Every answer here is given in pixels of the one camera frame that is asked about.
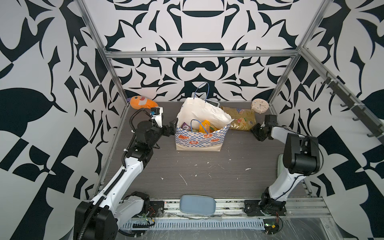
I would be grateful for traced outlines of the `gold snack bag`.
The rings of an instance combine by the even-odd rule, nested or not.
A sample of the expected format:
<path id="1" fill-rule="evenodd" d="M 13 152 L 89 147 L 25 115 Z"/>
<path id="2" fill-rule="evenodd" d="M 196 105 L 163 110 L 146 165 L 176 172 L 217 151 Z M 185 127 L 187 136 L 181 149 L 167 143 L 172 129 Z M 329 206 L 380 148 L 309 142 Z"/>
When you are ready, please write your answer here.
<path id="1" fill-rule="evenodd" d="M 232 130 L 250 131 L 257 124 L 255 112 L 251 109 L 230 107 L 221 107 L 221 109 L 233 119 L 230 125 Z"/>

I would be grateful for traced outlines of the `blue checkered paper bag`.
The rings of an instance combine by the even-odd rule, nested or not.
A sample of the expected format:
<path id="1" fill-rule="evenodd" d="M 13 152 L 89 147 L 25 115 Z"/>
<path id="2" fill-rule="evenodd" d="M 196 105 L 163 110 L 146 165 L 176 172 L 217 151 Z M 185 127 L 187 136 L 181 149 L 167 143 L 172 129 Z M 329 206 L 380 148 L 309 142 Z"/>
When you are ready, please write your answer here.
<path id="1" fill-rule="evenodd" d="M 199 98 L 197 92 L 184 101 L 177 118 L 176 150 L 190 152 L 220 152 L 233 121 L 207 98 Z"/>

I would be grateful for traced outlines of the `yellow orange candy bag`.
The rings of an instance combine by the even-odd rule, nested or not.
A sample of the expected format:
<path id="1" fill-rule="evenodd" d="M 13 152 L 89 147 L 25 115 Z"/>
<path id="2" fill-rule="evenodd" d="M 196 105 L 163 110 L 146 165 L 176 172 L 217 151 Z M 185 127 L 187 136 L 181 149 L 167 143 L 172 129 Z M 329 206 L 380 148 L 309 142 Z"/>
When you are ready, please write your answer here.
<path id="1" fill-rule="evenodd" d="M 218 130 L 218 128 L 216 128 L 208 120 L 204 120 L 204 121 L 199 123 L 199 133 L 211 134 L 217 130 Z"/>

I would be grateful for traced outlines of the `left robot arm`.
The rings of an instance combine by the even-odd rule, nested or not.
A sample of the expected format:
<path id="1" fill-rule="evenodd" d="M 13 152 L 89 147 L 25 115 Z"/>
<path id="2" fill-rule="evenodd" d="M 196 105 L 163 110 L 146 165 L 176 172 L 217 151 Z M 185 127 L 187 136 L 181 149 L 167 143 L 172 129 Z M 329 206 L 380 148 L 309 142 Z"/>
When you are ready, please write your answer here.
<path id="1" fill-rule="evenodd" d="M 157 126 L 155 120 L 142 121 L 123 153 L 122 166 L 110 182 L 91 201 L 81 202 L 75 211 L 75 240 L 114 240 L 121 227 L 132 217 L 146 214 L 149 196 L 132 193 L 123 197 L 149 163 L 158 140 L 175 135 L 178 119 L 168 126 Z"/>

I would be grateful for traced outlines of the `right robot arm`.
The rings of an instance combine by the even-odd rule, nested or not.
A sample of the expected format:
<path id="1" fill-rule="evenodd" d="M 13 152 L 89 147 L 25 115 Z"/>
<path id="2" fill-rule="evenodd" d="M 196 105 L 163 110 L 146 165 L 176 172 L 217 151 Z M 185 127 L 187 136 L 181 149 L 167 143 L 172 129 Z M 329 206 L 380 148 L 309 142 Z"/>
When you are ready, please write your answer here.
<path id="1" fill-rule="evenodd" d="M 260 142 L 269 139 L 285 144 L 284 152 L 280 155 L 282 162 L 278 164 L 282 170 L 275 182 L 266 188 L 259 202 L 263 212 L 282 211 L 296 185 L 320 171 L 318 139 L 279 126 L 276 115 L 266 115 L 264 123 L 253 126 L 251 133 Z"/>

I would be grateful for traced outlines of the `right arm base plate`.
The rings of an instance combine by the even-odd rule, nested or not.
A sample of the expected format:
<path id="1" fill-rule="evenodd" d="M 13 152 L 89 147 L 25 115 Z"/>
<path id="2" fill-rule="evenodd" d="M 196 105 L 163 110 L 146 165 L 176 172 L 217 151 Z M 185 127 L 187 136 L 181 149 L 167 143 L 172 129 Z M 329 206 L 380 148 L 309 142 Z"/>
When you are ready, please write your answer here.
<path id="1" fill-rule="evenodd" d="M 245 200 L 244 213 L 249 217 L 285 216 L 287 202 L 269 201 L 262 205 L 262 200 Z"/>

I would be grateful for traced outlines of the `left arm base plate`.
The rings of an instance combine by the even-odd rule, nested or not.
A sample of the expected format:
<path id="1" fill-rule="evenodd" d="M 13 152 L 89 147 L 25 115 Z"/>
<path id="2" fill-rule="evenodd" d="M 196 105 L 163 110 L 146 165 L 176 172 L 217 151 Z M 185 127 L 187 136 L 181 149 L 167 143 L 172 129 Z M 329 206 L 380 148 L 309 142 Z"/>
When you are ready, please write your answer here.
<path id="1" fill-rule="evenodd" d="M 156 218 L 163 214 L 165 208 L 164 201 L 145 201 L 141 212 L 147 217 Z"/>

